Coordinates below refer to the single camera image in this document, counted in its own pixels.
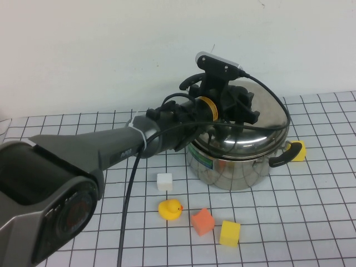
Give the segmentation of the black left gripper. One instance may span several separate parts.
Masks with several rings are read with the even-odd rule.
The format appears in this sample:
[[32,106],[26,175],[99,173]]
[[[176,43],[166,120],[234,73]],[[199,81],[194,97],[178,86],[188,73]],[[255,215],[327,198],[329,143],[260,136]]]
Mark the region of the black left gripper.
[[225,121],[234,121],[237,124],[255,124],[260,112],[248,110],[253,97],[254,94],[245,87],[226,85],[220,95],[221,117]]

